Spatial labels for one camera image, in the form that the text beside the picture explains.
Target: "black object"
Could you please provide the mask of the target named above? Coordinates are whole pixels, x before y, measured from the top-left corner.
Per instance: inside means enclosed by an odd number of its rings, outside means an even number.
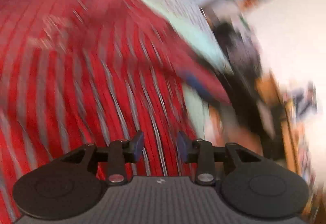
[[[124,164],[139,160],[143,140],[139,132],[105,148],[84,145],[26,174],[13,190],[24,214],[17,223],[304,223],[304,180],[235,143],[213,147],[180,132],[181,160],[198,165],[195,183],[142,176],[128,182]],[[105,181],[95,177],[103,161],[110,163]],[[216,180],[215,162],[224,162],[225,179]]]

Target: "red blanket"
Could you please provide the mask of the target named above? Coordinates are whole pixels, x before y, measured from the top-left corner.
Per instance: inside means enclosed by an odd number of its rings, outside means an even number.
[[[192,55],[140,0],[1,0],[0,222],[19,216],[19,177],[84,143],[142,130],[129,174],[190,174],[174,145],[179,130],[195,137],[181,84],[229,101]]]

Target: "beige wall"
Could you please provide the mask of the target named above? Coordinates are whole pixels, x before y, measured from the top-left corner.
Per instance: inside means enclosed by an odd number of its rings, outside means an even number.
[[[264,67],[280,84],[315,82],[319,103],[326,105],[326,0],[266,0],[246,14],[261,44]],[[326,118],[306,125],[317,180],[326,183]]]

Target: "silver screw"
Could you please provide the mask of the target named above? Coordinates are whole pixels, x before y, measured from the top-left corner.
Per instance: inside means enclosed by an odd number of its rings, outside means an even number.
[[[109,181],[112,183],[121,183],[124,180],[123,175],[110,175]]]
[[[214,176],[212,176],[211,174],[200,174],[198,176],[198,179],[201,181],[201,182],[211,182],[214,180]]]

